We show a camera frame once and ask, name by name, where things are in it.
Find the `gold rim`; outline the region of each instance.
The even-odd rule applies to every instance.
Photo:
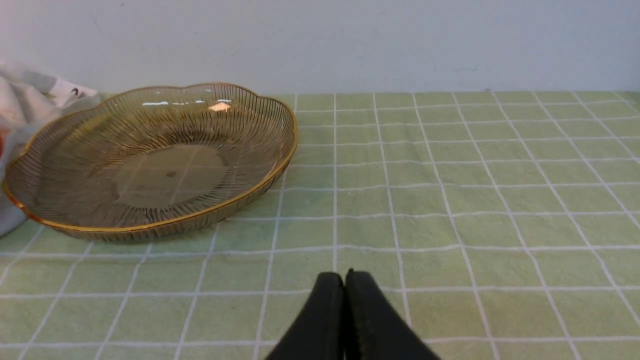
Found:
[[[266,183],[268,183],[269,181],[271,181],[274,177],[276,177],[276,175],[282,171],[291,161],[291,158],[293,157],[293,154],[295,153],[296,149],[298,148],[298,121],[296,119],[296,114],[293,112],[293,110],[291,109],[291,107],[284,103],[283,101],[280,101],[278,99],[275,99],[273,97],[268,97],[268,96],[261,96],[256,94],[253,90],[249,90],[243,86],[240,85],[236,85],[236,84],[232,84],[232,83],[219,83],[219,82],[214,82],[214,83],[199,83],[199,84],[193,84],[193,85],[189,85],[189,86],[146,86],[143,88],[135,88],[132,90],[128,90],[122,93],[119,93],[117,95],[114,95],[108,99],[105,99],[104,101],[100,102],[100,104],[96,105],[93,108],[87,109],[87,110],[81,110],[81,111],[76,111],[70,114],[67,114],[63,117],[60,117],[56,120],[53,120],[49,123],[47,123],[45,126],[41,127],[27,142],[27,144],[25,145],[24,149],[22,150],[21,154],[19,156],[17,156],[14,160],[11,160],[11,162],[9,162],[9,164],[7,165],[4,173],[5,173],[5,178],[6,175],[9,173],[10,169],[14,166],[14,164],[20,160],[31,148],[31,144],[36,140],[36,138],[40,135],[40,133],[42,131],[44,131],[45,129],[47,129],[49,126],[53,125],[54,123],[61,121],[63,119],[66,119],[68,117],[74,116],[78,113],[82,113],[85,111],[91,111],[91,110],[95,110],[97,108],[100,108],[101,106],[104,106],[107,102],[110,101],[114,101],[115,99],[127,95],[129,93],[132,92],[137,92],[137,91],[141,91],[141,90],[150,90],[150,89],[173,89],[173,90],[187,90],[189,88],[195,88],[198,86],[214,86],[214,85],[227,85],[227,86],[234,86],[236,88],[240,88],[250,94],[252,94],[253,96],[258,97],[259,99],[267,99],[270,101],[275,101],[279,104],[282,104],[285,106],[285,108],[287,109],[287,111],[291,114],[291,117],[293,119],[293,146],[291,147],[291,150],[289,151],[289,153],[287,154],[286,158],[277,166],[275,167],[266,177],[264,177],[259,183],[257,183],[256,185],[254,185],[253,187],[251,187],[249,190],[245,191],[244,193],[231,198],[229,200],[226,200],[225,202],[222,202],[218,205],[215,205],[211,208],[207,208],[204,210],[200,210],[194,213],[191,213],[189,215],[183,215],[181,217],[177,217],[177,218],[173,218],[171,220],[164,220],[164,221],[160,221],[160,222],[154,222],[153,224],[147,224],[147,225],[138,225],[138,226],[129,226],[129,227],[85,227],[85,226],[74,226],[74,225],[67,225],[67,224],[61,224],[58,222],[52,222],[43,218],[38,217],[37,215],[31,213],[29,211],[29,209],[23,204],[21,203],[18,199],[16,199],[13,194],[11,193],[11,191],[9,190],[8,185],[6,184],[6,181],[3,180],[2,183],[2,187],[3,187],[3,191],[6,194],[7,198],[9,198],[9,200],[16,205],[20,210],[22,210],[22,212],[30,219],[32,219],[35,222],[38,222],[39,224],[43,224],[43,225],[47,225],[49,227],[54,227],[54,228],[58,228],[58,229],[64,229],[64,230],[69,230],[69,231],[82,231],[82,232],[86,232],[86,233],[124,233],[124,232],[129,232],[129,231],[140,231],[140,230],[148,230],[148,229],[153,229],[155,227],[160,227],[160,226],[164,226],[164,225],[170,225],[170,224],[174,224],[177,222],[181,222],[183,220],[187,220],[190,218],[194,218],[197,217],[199,215],[203,215],[206,213],[210,213],[212,211],[216,211],[217,209],[223,208],[229,204],[232,204],[234,202],[237,202],[239,200],[241,200],[244,197],[247,197],[249,195],[251,195],[253,192],[255,192],[256,190],[258,190],[259,188],[263,187]]]

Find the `crumpled fabric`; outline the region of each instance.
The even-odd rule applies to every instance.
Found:
[[[40,128],[99,103],[96,90],[0,59],[0,181],[9,162]],[[26,215],[0,192],[0,236],[25,220]]]

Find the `wire fruit basket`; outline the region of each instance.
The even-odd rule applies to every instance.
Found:
[[[201,229],[266,192],[298,146],[293,111],[243,87],[150,87],[46,125],[3,190],[67,235],[140,241]]]

